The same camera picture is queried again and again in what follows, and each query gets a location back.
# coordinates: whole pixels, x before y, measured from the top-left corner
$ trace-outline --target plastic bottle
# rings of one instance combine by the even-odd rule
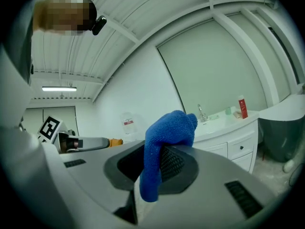
[[[238,97],[238,102],[239,102],[240,110],[242,112],[242,118],[245,119],[248,117],[248,112],[247,112],[247,107],[246,107],[246,103],[244,101],[243,95],[240,95]]]
[[[134,123],[132,114],[130,112],[125,112],[120,115],[120,119],[125,132],[125,137],[123,138],[124,143],[129,143],[137,140],[138,130]]]

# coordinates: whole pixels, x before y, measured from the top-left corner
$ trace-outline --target fluorescent light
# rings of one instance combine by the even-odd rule
[[[75,92],[77,88],[72,86],[43,86],[42,90],[44,92]]]

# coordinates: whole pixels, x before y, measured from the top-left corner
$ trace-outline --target tiled floor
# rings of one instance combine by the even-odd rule
[[[289,173],[283,171],[284,163],[274,161],[267,155],[264,156],[262,148],[257,149],[256,161],[252,174],[256,176],[261,182],[265,183],[276,196],[289,190],[289,178],[293,171],[299,164],[304,163],[305,160],[305,131],[303,132],[302,140],[300,142],[298,151],[293,158],[295,166]]]

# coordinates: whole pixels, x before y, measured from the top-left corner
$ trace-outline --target cabinet drawer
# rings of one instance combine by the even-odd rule
[[[251,160],[252,160],[252,154],[253,153],[247,154],[240,158],[233,159],[232,161],[234,163],[236,163],[238,166],[240,166],[241,168],[243,168],[245,171],[249,171],[250,165],[251,165]]]
[[[228,159],[236,159],[253,152],[254,132],[228,142]]]
[[[203,150],[228,158],[227,143],[223,143],[223,144],[212,146],[212,147],[207,147],[207,148],[204,148]]]

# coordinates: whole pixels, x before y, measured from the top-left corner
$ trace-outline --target white vanity cabinet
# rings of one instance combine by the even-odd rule
[[[252,173],[258,142],[257,119],[213,138],[197,136],[193,147],[224,156]]]

